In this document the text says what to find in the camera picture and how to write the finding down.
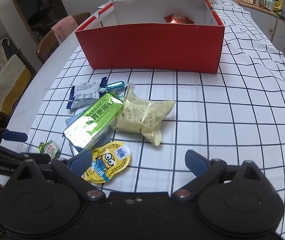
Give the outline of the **blue foil candy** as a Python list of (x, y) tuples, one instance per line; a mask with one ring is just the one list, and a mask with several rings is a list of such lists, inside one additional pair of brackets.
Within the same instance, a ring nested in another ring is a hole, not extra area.
[(106, 93), (106, 92), (112, 92), (115, 90), (122, 90), (125, 88), (125, 83), (124, 81), (118, 81), (114, 83), (107, 83), (107, 80), (102, 80), (100, 87), (99, 87), (99, 92), (100, 93)]

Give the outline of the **black snack packet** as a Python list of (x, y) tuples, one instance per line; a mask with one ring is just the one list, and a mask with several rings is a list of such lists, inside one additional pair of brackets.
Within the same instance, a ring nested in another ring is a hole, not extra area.
[(96, 139), (94, 139), (92, 142), (89, 143), (85, 148), (81, 148), (80, 146), (73, 145), (72, 142), (69, 142), (69, 147), (73, 155), (77, 155), (85, 150), (92, 150), (97, 147), (102, 147), (109, 142), (111, 142), (109, 137), (109, 132), (111, 130), (108, 128), (102, 134), (100, 134)]

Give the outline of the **wooden chair with pink towel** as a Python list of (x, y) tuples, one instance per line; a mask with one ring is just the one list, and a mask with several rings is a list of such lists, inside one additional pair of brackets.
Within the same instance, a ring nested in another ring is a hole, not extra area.
[[(78, 25), (81, 25), (91, 14), (89, 12), (82, 12), (76, 15), (73, 15), (73, 18), (76, 20)], [(59, 47), (57, 38), (55, 37), (54, 32), (50, 31), (42, 38), (39, 42), (36, 50), (36, 55), (38, 59), (44, 64), (51, 54)]]

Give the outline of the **white drawer cabinet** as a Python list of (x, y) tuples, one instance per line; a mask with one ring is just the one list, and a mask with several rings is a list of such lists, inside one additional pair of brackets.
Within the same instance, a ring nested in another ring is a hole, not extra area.
[(251, 14), (251, 18), (272, 42), (274, 47), (285, 55), (285, 20), (249, 7), (242, 8)]

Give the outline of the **pink towel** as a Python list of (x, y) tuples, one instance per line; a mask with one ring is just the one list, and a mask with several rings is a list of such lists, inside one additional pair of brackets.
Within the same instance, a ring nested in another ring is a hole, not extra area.
[(78, 26), (73, 16), (67, 16), (57, 22), (51, 30), (54, 32), (58, 43), (61, 44)]

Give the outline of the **cushioned chair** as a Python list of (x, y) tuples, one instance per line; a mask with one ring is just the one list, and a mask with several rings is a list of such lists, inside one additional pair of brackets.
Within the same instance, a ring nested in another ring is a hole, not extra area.
[(11, 115), (34, 75), (34, 69), (12, 40), (0, 38), (0, 112)]

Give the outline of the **red cardboard box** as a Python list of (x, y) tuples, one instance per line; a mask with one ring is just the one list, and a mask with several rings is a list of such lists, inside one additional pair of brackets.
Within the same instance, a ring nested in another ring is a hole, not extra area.
[[(188, 17), (194, 24), (166, 23)], [(215, 74), (225, 26), (209, 0), (118, 0), (75, 35), (92, 68), (163, 69)]]

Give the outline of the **red Oreo snack bag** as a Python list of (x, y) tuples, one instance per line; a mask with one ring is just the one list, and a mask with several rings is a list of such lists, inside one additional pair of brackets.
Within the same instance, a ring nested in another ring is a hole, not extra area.
[(174, 24), (194, 24), (194, 22), (188, 17), (171, 14), (164, 17), (166, 23), (174, 23)]

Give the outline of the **yellow minion jelly cup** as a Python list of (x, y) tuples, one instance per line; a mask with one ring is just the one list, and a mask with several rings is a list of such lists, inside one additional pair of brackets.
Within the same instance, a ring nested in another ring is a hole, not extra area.
[(92, 150), (91, 166), (81, 176), (85, 181), (102, 184), (110, 181), (130, 163), (129, 147), (121, 141), (112, 141)]

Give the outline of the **green silver snack packet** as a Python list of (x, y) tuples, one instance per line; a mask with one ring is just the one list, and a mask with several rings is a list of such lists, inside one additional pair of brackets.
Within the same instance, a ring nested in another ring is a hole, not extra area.
[(121, 95), (106, 93), (63, 131), (63, 137), (73, 145), (85, 148), (110, 126), (124, 100)]

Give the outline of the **white blue biscuit packet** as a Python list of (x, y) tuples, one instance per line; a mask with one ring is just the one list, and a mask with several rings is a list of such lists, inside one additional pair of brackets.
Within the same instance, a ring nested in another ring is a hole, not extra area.
[(88, 81), (71, 88), (66, 109), (76, 109), (95, 103), (106, 91), (107, 77)]

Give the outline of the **green white jelly cup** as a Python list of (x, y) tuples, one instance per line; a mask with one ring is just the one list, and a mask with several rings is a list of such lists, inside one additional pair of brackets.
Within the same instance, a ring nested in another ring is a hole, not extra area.
[(38, 146), (40, 154), (48, 154), (50, 159), (54, 159), (59, 152), (59, 147), (54, 141), (42, 142)]

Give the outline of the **light blue snack packet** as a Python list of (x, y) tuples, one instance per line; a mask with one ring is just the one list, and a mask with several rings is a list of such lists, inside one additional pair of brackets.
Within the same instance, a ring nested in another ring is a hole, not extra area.
[(76, 121), (78, 119), (78, 117), (80, 117), (82, 115), (82, 113), (79, 113), (77, 115), (74, 115), (68, 119), (65, 120), (66, 126), (69, 127), (74, 121)]

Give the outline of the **pale yellow snack packet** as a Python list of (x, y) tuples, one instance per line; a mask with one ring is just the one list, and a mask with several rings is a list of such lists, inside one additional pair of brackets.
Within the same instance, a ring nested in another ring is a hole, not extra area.
[(171, 113), (175, 101), (152, 101), (140, 99), (129, 85), (111, 128), (115, 131), (142, 134), (154, 146), (162, 142), (161, 122)]

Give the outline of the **white grid tablecloth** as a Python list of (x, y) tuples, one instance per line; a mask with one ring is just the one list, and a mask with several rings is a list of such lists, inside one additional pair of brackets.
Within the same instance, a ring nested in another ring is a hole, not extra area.
[[(249, 12), (230, 0), (213, 0), (225, 24), (225, 39), (215, 75), (161, 70), (93, 70), (81, 48), (59, 64), (60, 73), (46, 95), (23, 146), (35, 153), (54, 141), (63, 158), (72, 156), (62, 136), (72, 85), (107, 77), (134, 85), (139, 98), (173, 100), (161, 124), (162, 143), (153, 146), (142, 135), (109, 131), (131, 151), (129, 166), (102, 185), (107, 192), (172, 193), (194, 176), (185, 152), (220, 158), (237, 165), (252, 160), (273, 184), (285, 204), (285, 57), (264, 36)], [(277, 232), (285, 238), (285, 213)]]

